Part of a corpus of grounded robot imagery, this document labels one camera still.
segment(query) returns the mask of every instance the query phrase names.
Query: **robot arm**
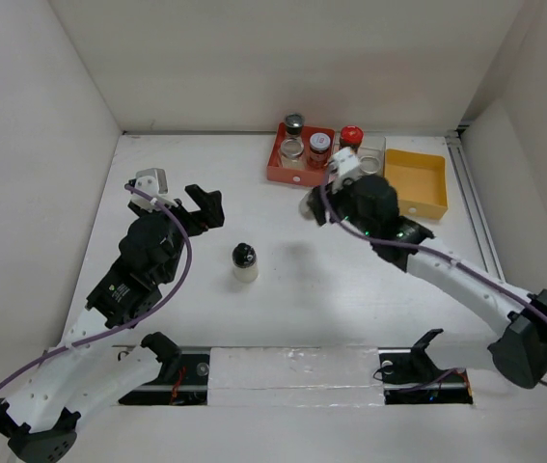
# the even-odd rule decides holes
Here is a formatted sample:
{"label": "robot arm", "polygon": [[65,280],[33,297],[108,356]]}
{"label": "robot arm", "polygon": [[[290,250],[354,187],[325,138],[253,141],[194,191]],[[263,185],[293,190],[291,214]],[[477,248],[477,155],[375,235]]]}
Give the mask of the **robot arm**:
{"label": "robot arm", "polygon": [[[221,193],[206,193],[197,185],[185,188],[200,210],[188,212],[179,200],[169,200],[161,169],[149,169],[129,182],[165,204],[195,236],[224,224]],[[59,461],[73,445],[77,431],[97,411],[158,375],[170,378],[178,367],[180,349],[161,333],[147,335],[103,378],[86,383],[108,352],[120,344],[126,328],[135,326],[161,299],[160,285],[175,279],[185,244],[183,231],[152,203],[132,195],[129,208],[137,215],[120,242],[119,258],[87,297],[85,310],[53,351],[17,392],[0,399],[0,433],[26,463]]]}
{"label": "robot arm", "polygon": [[[502,290],[545,315],[547,290],[533,295],[505,284],[456,255],[429,229],[399,215],[396,190],[383,177],[362,176],[359,162],[350,150],[334,154],[330,167],[336,178],[324,192],[320,187],[310,192],[300,205],[301,212],[314,217],[320,226],[327,223],[327,215],[332,221],[339,218],[351,224],[358,231],[354,233],[369,240],[379,257],[439,287],[470,309],[491,328],[494,337],[483,340],[483,345],[475,343],[471,349],[475,354],[468,360],[484,366],[489,352],[494,368],[504,377],[522,388],[533,388],[547,373],[547,325]],[[408,349],[406,358],[388,371],[386,381],[428,382],[443,369],[453,367],[451,358],[458,361],[459,356],[448,356],[442,348],[428,349],[442,332],[431,330]],[[467,361],[454,366],[474,365]]]}

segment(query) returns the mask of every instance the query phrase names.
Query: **red box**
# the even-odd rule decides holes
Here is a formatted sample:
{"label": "red box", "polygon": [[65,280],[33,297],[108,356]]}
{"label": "red box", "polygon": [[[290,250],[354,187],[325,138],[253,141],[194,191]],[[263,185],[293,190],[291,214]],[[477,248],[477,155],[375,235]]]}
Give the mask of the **red box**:
{"label": "red box", "polygon": [[282,167],[280,160],[280,154],[278,153],[280,145],[284,141],[286,136],[286,128],[284,123],[280,123],[277,128],[277,136],[275,137],[275,143],[273,144],[273,150],[269,156],[269,162],[266,165],[266,178],[271,181],[280,181],[281,183],[289,183],[291,185],[303,185],[303,186],[318,186],[322,183],[326,167],[322,169],[315,169],[307,165],[307,156],[309,156],[310,150],[310,137],[317,132],[326,133],[331,138],[331,147],[327,152],[327,159],[333,152],[333,140],[335,138],[335,130],[323,127],[310,127],[305,125],[301,131],[301,139],[303,140],[302,158],[306,160],[304,169],[289,169]]}

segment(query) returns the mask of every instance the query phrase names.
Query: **white table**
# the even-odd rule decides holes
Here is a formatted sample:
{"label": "white table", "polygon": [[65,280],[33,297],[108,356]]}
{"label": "white table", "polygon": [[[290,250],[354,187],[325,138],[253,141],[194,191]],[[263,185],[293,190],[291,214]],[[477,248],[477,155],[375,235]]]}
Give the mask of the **white table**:
{"label": "white table", "polygon": [[[221,190],[226,224],[193,239],[185,286],[134,330],[134,343],[151,331],[181,345],[282,347],[411,345],[435,327],[468,337],[489,333],[449,296],[381,261],[366,243],[303,220],[297,205],[306,189],[265,178],[272,143],[273,135],[262,134],[123,136],[66,326],[135,218],[123,184],[159,167],[182,200],[190,183]],[[423,222],[464,258],[481,262],[445,139],[388,137],[387,147],[445,156],[449,211],[439,223]],[[241,241],[259,256],[260,276],[247,286],[231,272],[231,251]],[[215,371],[215,356],[224,352],[215,351],[211,378],[228,374]],[[64,461],[547,461],[547,390],[523,391],[485,371],[471,370],[470,378],[475,406],[382,406],[377,389],[369,403],[335,409],[321,406],[326,400],[266,406],[246,395],[242,403],[239,390],[232,397],[213,391],[207,407],[117,406],[90,424]]]}

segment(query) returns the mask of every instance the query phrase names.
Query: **bolt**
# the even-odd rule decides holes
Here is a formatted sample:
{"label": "bolt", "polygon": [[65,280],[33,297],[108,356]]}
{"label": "bolt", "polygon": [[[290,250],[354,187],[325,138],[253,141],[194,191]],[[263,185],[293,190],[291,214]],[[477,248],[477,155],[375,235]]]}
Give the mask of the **bolt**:
{"label": "bolt", "polygon": [[208,375],[208,364],[202,362],[201,364],[196,365],[196,373],[198,373],[199,376],[207,376]]}
{"label": "bolt", "polygon": [[384,361],[380,364],[380,370],[382,371],[383,374],[391,374],[391,373],[393,373],[393,372],[392,372],[392,369],[393,369],[393,362],[391,362],[390,360],[384,360]]}

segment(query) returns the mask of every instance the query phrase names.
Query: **yellow tray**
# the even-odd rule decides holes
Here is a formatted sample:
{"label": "yellow tray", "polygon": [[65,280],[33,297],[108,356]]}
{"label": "yellow tray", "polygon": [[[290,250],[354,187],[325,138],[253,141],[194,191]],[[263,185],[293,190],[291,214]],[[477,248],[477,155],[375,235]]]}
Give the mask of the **yellow tray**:
{"label": "yellow tray", "polygon": [[385,178],[397,191],[400,214],[438,220],[447,212],[444,157],[387,150]]}

